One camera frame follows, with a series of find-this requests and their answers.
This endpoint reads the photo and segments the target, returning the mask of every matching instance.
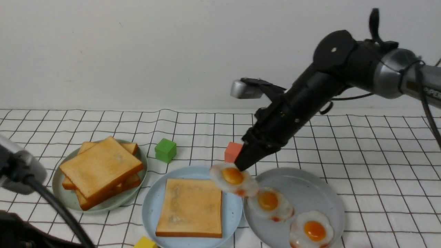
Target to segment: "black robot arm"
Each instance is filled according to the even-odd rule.
[[[328,102],[350,87],[389,99],[403,94],[422,99],[420,79],[428,103],[441,107],[441,68],[421,65],[412,51],[398,48],[397,42],[382,41],[378,23],[378,9],[374,9],[369,21],[372,39],[356,41],[346,30],[326,36],[314,52],[313,63],[289,90],[261,79],[233,82],[233,97],[259,98],[264,93],[271,100],[268,107],[256,112],[254,126],[242,138],[244,145],[235,161],[239,170],[278,152]]]

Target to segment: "bread slice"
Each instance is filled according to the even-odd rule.
[[[88,201],[100,199],[142,168],[142,162],[111,136],[60,165]]]
[[[222,238],[222,191],[211,180],[169,178],[158,237]]]
[[[125,181],[122,184],[119,184],[119,185],[121,185],[120,187],[116,186],[115,188],[107,191],[106,193],[103,194],[102,198],[95,200],[95,201],[86,200],[81,195],[80,191],[78,189],[76,189],[75,194],[77,195],[78,203],[80,204],[81,209],[83,209],[84,211],[87,211],[87,210],[91,209],[92,207],[108,200],[109,198],[116,196],[117,194],[122,193],[128,189],[135,188],[141,184],[141,179],[139,179],[139,177],[137,180],[131,180],[131,181],[129,181],[129,180],[130,179],[128,179],[127,181]]]
[[[93,146],[95,146],[98,143],[95,142],[83,142],[83,144],[80,147],[80,150],[78,150],[78,154],[81,154],[87,150],[89,150],[90,148],[92,148]],[[130,152],[131,154],[135,154],[138,151],[138,144],[137,143],[120,143],[120,145],[122,147],[124,147],[124,149],[126,149],[128,152]],[[138,175],[133,175],[133,178],[131,178],[131,180],[136,180],[136,178],[139,179]],[[62,182],[62,186],[64,189],[66,190],[75,190],[75,184],[72,183],[72,181],[69,180],[69,178],[65,177],[63,182]]]

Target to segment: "green plate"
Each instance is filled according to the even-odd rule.
[[[117,139],[119,143],[130,143],[126,140],[120,140]],[[72,159],[78,154],[79,148],[73,151],[71,154],[69,154],[61,163]],[[64,181],[64,174],[60,170],[60,166],[57,167],[55,170],[53,179],[52,179],[52,190],[53,194],[55,195],[58,200],[60,200],[67,208],[85,213],[85,214],[96,214],[100,212],[106,212],[112,209],[115,209],[124,203],[126,203],[128,200],[130,200],[136,193],[139,191],[141,186],[144,184],[144,181],[146,180],[147,175],[147,156],[146,154],[141,150],[141,148],[138,148],[138,151],[135,154],[135,157],[139,159],[142,164],[144,165],[144,168],[138,172],[139,178],[141,178],[141,184],[137,188],[132,188],[129,190],[126,190],[122,193],[117,194],[116,196],[109,198],[108,200],[92,207],[91,209],[84,211],[80,208],[80,205],[78,203],[77,195],[75,194],[75,191],[73,190],[65,190],[62,186],[62,183]]]

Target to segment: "grid tablecloth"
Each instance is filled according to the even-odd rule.
[[[132,247],[146,232],[141,206],[162,175],[191,165],[223,161],[230,141],[255,121],[251,113],[182,113],[84,110],[0,110],[0,133],[39,158],[51,190],[58,164],[84,141],[114,136],[138,143],[148,154],[148,173],[138,195],[110,212],[76,214],[99,247]],[[441,120],[436,118],[438,126]],[[170,164],[154,159],[162,138],[177,143]],[[404,116],[315,116],[288,145],[248,171],[294,167],[322,178],[340,195],[346,210],[345,232],[333,247],[441,247],[441,152],[427,121]],[[0,209],[18,213],[51,235],[78,241],[60,216],[38,194],[0,189]],[[268,247],[242,219],[222,247]]]

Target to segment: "plate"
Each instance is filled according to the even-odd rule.
[[[334,238],[329,247],[338,241],[345,225],[344,206],[341,198],[322,179],[295,168],[271,169],[256,176],[260,186],[280,191],[294,206],[295,214],[287,221],[273,222],[259,218],[243,201],[243,213],[251,230],[269,247],[290,248],[289,226],[298,214],[311,210],[324,213],[334,228]]]
[[[117,139],[117,141],[119,143],[130,143],[129,141],[120,140],[120,139]],[[78,151],[79,151],[79,148],[76,149],[75,151],[73,151],[72,153],[70,153],[60,163],[60,165],[63,164],[64,162],[72,159],[73,157],[75,157],[78,154]],[[144,183],[144,180],[146,179],[146,174],[147,174],[147,156],[141,150],[141,148],[138,147],[138,151],[136,151],[135,157],[137,159],[141,160],[141,162],[144,165],[144,168],[140,172],[138,172],[138,176],[142,180],[141,184],[137,188],[132,188],[132,189],[126,190],[126,191],[124,191],[122,193],[119,193],[116,196],[107,199],[106,201],[104,201],[104,202],[102,202],[102,203],[92,207],[91,209],[89,209],[87,211],[83,211],[80,208],[80,205],[78,203],[78,199],[77,199],[77,195],[75,194],[75,191],[73,191],[73,190],[65,190],[63,188],[62,183],[64,181],[64,174],[61,172],[60,166],[57,167],[57,169],[55,170],[55,173],[53,175],[53,179],[52,179],[53,194],[67,208],[72,209],[73,211],[77,211],[77,212],[81,212],[81,213],[85,213],[85,214],[96,214],[96,213],[106,212],[106,211],[115,209],[115,208],[123,205],[131,197],[136,195],[136,193],[139,191],[139,189],[141,188],[142,184]]]
[[[147,192],[142,204],[142,223],[151,239],[162,248],[217,248],[228,240],[239,226],[242,217],[242,198],[222,193],[222,238],[157,237],[156,226],[164,202],[167,178],[209,179],[209,168],[188,166],[165,174]]]

